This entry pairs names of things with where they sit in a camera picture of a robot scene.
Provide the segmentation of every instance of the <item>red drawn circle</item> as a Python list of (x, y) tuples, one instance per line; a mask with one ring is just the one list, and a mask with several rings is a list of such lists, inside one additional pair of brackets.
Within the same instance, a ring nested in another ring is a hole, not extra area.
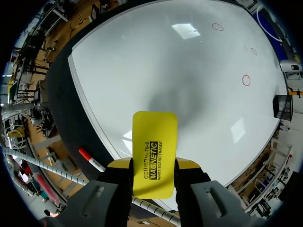
[(249, 75), (245, 74), (245, 75), (242, 77), (242, 83), (243, 83), (243, 85), (245, 85), (245, 86), (249, 86), (249, 85), (250, 85), (250, 77), (249, 77)]
[(218, 23), (213, 23), (212, 27), (213, 27), (214, 30), (217, 30), (217, 31), (223, 31), (224, 30), (224, 28), (221, 25), (219, 25)]
[(251, 50), (251, 52), (252, 52), (254, 55), (257, 55), (257, 51), (256, 51), (254, 48), (251, 47), (250, 50)]

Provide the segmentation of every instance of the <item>black basket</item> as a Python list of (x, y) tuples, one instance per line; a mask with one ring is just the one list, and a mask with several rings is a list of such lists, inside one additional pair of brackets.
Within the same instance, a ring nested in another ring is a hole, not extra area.
[(291, 121), (293, 117), (293, 97), (276, 95), (273, 99), (274, 117)]

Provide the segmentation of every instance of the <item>yellow whiteboard eraser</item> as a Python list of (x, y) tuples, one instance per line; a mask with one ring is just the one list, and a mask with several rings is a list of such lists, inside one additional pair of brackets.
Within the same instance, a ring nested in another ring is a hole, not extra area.
[(133, 117), (134, 196), (166, 199), (174, 189), (178, 119), (170, 112)]

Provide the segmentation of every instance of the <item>white board surface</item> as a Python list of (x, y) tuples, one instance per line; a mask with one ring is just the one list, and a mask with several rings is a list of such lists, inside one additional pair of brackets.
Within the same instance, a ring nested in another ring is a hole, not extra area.
[[(69, 57), (75, 87), (115, 158), (132, 154), (137, 111), (178, 116), (177, 157), (223, 185), (263, 150), (286, 94), (276, 54), (242, 8), (209, 0), (143, 5), (101, 24)], [(162, 200), (177, 210), (175, 198)]]

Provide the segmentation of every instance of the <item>white pipe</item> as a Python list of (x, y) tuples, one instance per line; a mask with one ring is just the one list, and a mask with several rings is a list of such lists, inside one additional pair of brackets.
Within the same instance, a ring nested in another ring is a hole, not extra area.
[(179, 226), (180, 225), (180, 217), (177, 215), (174, 215), (173, 213), (170, 213), (160, 207), (157, 207), (145, 200), (141, 200), (137, 197), (133, 196), (132, 203), (149, 211), (150, 213), (153, 213), (157, 215), (160, 218), (163, 218), (164, 220), (169, 221), (170, 223)]
[[(78, 184), (86, 185), (88, 183), (87, 180), (84, 180), (84, 179), (81, 179), (81, 178), (76, 177), (74, 175), (71, 175), (71, 174), (69, 174), (69, 173), (67, 173), (63, 170), (54, 168), (54, 167), (52, 167), (52, 166), (50, 166), (50, 165), (48, 165), (48, 164), (46, 164), (42, 161), (39, 161), (39, 160), (37, 160), (33, 157), (30, 157), (30, 156), (25, 155), (23, 153), (20, 153), (18, 151), (11, 150), (9, 148), (2, 148), (2, 150), (3, 150), (4, 154), (17, 156), (17, 157), (19, 157), (23, 160), (26, 160), (27, 162), (30, 162), (30, 163), (32, 163), (36, 166), (39, 166), (43, 169), (46, 169), (46, 170), (51, 171), (55, 174), (58, 174), (58, 175), (60, 175), (64, 178), (72, 180), (72, 181), (74, 181)], [(164, 210), (160, 207), (157, 207), (157, 206), (155, 206), (155, 205), (153, 205), (153, 204), (151, 204), (147, 201), (141, 200), (141, 199), (133, 196), (132, 203), (141, 207), (141, 208), (143, 208), (143, 209), (145, 209), (145, 210), (147, 210), (147, 211), (149, 211), (150, 213), (153, 213), (153, 214), (157, 215), (160, 218), (163, 218), (164, 220), (167, 220), (168, 222), (170, 222), (170, 223), (172, 223), (176, 226), (180, 225), (180, 217), (179, 216), (174, 215), (174, 214), (172, 214), (172, 213), (170, 213), (170, 212), (168, 212), (168, 211), (166, 211), (166, 210)]]
[(50, 166), (50, 165), (48, 165), (48, 164), (46, 164), (46, 163), (44, 163), (42, 161), (39, 161), (39, 160), (37, 160), (37, 159), (35, 159), (33, 157), (30, 157), (30, 156), (28, 156), (26, 154), (23, 154), (23, 153), (20, 153), (18, 151), (11, 150), (9, 148), (2, 148), (2, 151), (3, 151), (4, 154), (17, 156), (17, 157), (19, 157), (19, 158), (21, 158), (23, 160), (26, 160), (29, 163), (32, 163), (32, 164), (34, 164), (36, 166), (39, 166), (39, 167), (41, 167), (43, 169), (51, 171), (51, 172), (53, 172), (55, 174), (58, 174), (58, 175), (60, 175), (60, 176), (62, 176), (64, 178), (67, 178), (67, 179), (69, 179), (71, 181), (74, 181), (74, 182), (76, 182), (78, 184), (86, 185), (89, 182), (89, 181), (87, 181), (85, 179), (81, 179), (79, 177), (71, 175), (68, 172), (65, 172), (64, 170), (52, 167), (52, 166)]
[(278, 42), (283, 42), (281, 39), (277, 39), (275, 38), (272, 34), (270, 34), (261, 24), (260, 20), (259, 20), (259, 10), (260, 10), (260, 7), (262, 7), (263, 5), (259, 5), (259, 7), (257, 8), (257, 19), (258, 19), (258, 22), (259, 22), (259, 25), (261, 26), (261, 28), (270, 36), (272, 37), (273, 39), (277, 40)]

